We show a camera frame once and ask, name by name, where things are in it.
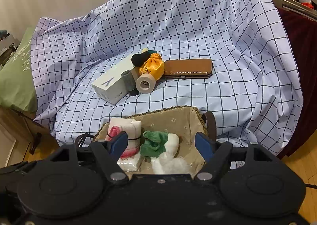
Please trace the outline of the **white packaged cotton pads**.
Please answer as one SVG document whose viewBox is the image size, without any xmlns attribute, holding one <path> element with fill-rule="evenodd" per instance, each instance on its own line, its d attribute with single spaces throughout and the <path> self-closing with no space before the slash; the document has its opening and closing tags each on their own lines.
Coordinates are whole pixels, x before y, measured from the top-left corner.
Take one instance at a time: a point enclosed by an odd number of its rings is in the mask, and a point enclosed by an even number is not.
<svg viewBox="0 0 317 225">
<path fill-rule="evenodd" d="M 120 158 L 117 161 L 117 165 L 126 173 L 133 173 L 140 169 L 143 157 L 140 153 L 137 153 L 128 158 Z"/>
</svg>

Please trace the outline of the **woven basket with beige lining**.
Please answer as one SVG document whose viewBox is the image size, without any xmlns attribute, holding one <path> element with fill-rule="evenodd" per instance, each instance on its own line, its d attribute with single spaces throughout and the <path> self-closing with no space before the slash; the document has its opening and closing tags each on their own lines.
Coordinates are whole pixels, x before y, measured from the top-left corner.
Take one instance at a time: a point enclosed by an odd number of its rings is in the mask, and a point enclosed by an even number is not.
<svg viewBox="0 0 317 225">
<path fill-rule="evenodd" d="M 201 114 L 192 106 L 179 106 L 152 112 L 135 114 L 130 117 L 111 118 L 105 123 L 95 136 L 96 141 L 111 141 L 120 132 L 128 135 L 128 146 L 120 158 L 128 158 L 140 153 L 140 146 L 144 143 L 143 133 L 145 131 L 160 131 L 176 134 L 180 144 L 178 152 L 174 157 L 182 157 L 192 169 L 191 176 L 205 164 L 205 160 L 195 147 L 195 135 L 198 132 L 214 139 L 217 136 L 214 116 L 211 112 Z M 140 169 L 132 174 L 154 174 L 150 157 L 143 157 Z"/>
</svg>

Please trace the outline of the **brown leather case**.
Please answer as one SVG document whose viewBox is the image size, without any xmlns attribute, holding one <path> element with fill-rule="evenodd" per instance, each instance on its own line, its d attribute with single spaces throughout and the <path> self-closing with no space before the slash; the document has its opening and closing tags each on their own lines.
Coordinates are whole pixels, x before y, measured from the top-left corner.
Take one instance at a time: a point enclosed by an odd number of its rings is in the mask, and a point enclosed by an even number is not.
<svg viewBox="0 0 317 225">
<path fill-rule="evenodd" d="M 168 60 L 164 63 L 165 79 L 206 79 L 212 75 L 211 59 Z"/>
</svg>

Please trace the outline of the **orange satin drawstring pouch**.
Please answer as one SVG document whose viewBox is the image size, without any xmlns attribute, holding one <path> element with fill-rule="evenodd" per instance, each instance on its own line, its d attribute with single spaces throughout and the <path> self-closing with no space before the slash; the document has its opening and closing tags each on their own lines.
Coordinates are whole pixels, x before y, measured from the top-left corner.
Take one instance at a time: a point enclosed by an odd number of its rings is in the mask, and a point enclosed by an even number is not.
<svg viewBox="0 0 317 225">
<path fill-rule="evenodd" d="M 159 53 L 152 53 L 150 58 L 139 68 L 139 74 L 150 74 L 157 81 L 164 75 L 164 61 Z"/>
</svg>

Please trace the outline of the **grey cylinder tube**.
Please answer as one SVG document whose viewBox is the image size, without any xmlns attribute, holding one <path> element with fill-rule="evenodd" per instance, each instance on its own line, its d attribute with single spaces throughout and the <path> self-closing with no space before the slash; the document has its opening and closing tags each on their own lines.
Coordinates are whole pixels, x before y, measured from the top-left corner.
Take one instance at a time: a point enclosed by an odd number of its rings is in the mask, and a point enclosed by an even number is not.
<svg viewBox="0 0 317 225">
<path fill-rule="evenodd" d="M 131 71 L 122 72 L 121 78 L 124 81 L 126 90 L 130 94 L 130 96 L 135 96 L 135 95 L 137 95 L 139 93 Z"/>
</svg>

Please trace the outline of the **green cushion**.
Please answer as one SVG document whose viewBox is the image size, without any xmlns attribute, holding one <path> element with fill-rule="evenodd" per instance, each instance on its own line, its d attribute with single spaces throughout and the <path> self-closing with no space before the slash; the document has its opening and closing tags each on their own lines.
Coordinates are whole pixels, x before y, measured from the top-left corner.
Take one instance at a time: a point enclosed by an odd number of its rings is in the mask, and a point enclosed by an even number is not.
<svg viewBox="0 0 317 225">
<path fill-rule="evenodd" d="M 23 38 L 1 67 L 1 106 L 35 113 L 38 107 L 31 71 L 31 39 L 35 28 L 25 30 Z"/>
</svg>

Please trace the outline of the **blue checked cloth cover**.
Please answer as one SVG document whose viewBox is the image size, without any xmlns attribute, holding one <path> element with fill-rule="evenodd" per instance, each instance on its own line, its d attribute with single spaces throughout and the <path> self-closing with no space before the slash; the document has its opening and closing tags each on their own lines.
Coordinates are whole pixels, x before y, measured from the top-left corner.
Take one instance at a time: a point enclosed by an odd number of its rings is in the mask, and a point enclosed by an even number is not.
<svg viewBox="0 0 317 225">
<path fill-rule="evenodd" d="M 98 97 L 92 82 L 144 48 L 164 60 L 209 58 L 212 76 L 164 80 L 114 105 Z M 279 154 L 303 107 L 296 60 L 271 0 L 110 0 L 82 17 L 43 17 L 31 70 L 35 120 L 61 145 L 113 117 L 188 105 L 214 114 L 219 139 Z"/>
</svg>

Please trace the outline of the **dark red velvet cloth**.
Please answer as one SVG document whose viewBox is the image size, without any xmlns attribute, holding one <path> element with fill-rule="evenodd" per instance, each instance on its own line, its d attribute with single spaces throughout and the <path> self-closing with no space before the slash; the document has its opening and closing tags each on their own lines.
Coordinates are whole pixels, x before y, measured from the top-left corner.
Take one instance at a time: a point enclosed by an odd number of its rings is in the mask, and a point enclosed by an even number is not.
<svg viewBox="0 0 317 225">
<path fill-rule="evenodd" d="M 289 143 L 277 155 L 292 155 L 316 130 L 316 22 L 292 11 L 278 9 L 297 62 L 304 106 Z"/>
</svg>

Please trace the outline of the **wooden side table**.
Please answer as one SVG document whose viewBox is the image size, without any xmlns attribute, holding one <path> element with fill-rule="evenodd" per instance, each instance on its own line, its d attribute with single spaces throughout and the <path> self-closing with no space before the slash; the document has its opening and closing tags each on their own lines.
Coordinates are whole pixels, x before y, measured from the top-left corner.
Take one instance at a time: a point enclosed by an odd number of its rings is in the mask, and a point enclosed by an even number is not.
<svg viewBox="0 0 317 225">
<path fill-rule="evenodd" d="M 1 107 L 1 167 L 42 160 L 58 149 L 49 130 L 34 115 Z"/>
</svg>

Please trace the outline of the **white fluffy plush toy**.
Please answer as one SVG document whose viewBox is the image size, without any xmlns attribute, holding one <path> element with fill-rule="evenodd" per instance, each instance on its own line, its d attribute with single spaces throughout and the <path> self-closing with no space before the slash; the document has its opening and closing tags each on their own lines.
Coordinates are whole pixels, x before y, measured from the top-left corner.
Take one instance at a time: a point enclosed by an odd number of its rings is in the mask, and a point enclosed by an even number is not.
<svg viewBox="0 0 317 225">
<path fill-rule="evenodd" d="M 154 174 L 191 174 L 192 169 L 182 157 L 173 157 L 163 152 L 159 157 L 151 157 L 150 163 Z"/>
</svg>

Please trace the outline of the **beige tape roll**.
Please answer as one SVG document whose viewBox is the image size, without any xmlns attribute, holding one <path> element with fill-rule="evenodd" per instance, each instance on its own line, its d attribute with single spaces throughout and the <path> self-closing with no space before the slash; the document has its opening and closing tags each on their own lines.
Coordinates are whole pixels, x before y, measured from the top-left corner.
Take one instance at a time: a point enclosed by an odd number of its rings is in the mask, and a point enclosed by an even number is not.
<svg viewBox="0 0 317 225">
<path fill-rule="evenodd" d="M 140 93 L 151 93 L 156 86 L 156 80 L 151 74 L 142 74 L 136 81 L 136 88 Z"/>
</svg>

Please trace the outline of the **white plush with green hat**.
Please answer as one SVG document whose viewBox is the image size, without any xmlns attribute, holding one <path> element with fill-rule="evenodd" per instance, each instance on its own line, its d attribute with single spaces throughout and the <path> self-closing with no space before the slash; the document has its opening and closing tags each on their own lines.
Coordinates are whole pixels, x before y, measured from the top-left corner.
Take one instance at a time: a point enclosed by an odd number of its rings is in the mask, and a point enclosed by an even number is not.
<svg viewBox="0 0 317 225">
<path fill-rule="evenodd" d="M 145 131 L 143 138 L 145 141 L 140 146 L 140 155 L 142 157 L 159 157 L 162 153 L 175 156 L 178 152 L 180 140 L 176 134 L 160 131 Z"/>
</svg>

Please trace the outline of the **red toy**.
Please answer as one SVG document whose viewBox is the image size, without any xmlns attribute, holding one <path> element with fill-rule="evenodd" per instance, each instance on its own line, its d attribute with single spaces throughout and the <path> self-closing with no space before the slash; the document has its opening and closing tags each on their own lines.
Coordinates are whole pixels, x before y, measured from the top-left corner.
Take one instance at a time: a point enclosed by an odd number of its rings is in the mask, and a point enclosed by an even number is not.
<svg viewBox="0 0 317 225">
<path fill-rule="evenodd" d="M 302 5 L 305 5 L 306 7 L 309 7 L 310 9 L 314 9 L 314 6 L 310 4 L 309 2 L 304 2 Z"/>
</svg>

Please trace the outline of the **black foam microphone cover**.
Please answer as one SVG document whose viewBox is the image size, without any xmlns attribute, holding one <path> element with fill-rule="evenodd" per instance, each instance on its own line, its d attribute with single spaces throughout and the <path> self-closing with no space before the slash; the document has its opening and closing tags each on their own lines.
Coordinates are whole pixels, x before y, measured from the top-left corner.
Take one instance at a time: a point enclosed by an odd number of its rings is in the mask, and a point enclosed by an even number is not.
<svg viewBox="0 0 317 225">
<path fill-rule="evenodd" d="M 131 62 L 135 67 L 141 67 L 150 58 L 151 53 L 145 51 L 140 54 L 134 54 L 131 58 Z"/>
</svg>

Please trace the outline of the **green handled sponge puff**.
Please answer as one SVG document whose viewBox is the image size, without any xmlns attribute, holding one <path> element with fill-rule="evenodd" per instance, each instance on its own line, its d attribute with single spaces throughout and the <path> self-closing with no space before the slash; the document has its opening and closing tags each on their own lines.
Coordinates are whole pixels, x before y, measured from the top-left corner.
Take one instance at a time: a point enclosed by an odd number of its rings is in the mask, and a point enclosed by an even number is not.
<svg viewBox="0 0 317 225">
<path fill-rule="evenodd" d="M 141 53 L 144 53 L 144 52 L 148 52 L 148 53 L 150 53 L 150 54 L 157 53 L 157 51 L 155 51 L 155 50 L 149 50 L 148 48 L 144 48 L 144 49 L 141 51 Z"/>
</svg>

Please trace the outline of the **white phone box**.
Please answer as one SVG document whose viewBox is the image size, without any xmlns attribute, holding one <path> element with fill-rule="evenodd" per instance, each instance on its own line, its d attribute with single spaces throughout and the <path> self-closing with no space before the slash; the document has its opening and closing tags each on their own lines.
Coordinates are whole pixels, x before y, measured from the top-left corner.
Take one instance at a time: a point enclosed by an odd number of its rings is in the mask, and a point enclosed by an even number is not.
<svg viewBox="0 0 317 225">
<path fill-rule="evenodd" d="M 132 56 L 133 54 L 130 54 L 116 62 L 109 70 L 92 82 L 92 88 L 101 99 L 116 105 L 128 93 L 121 74 L 130 71 L 135 81 L 139 77 L 138 68 L 132 64 Z"/>
</svg>

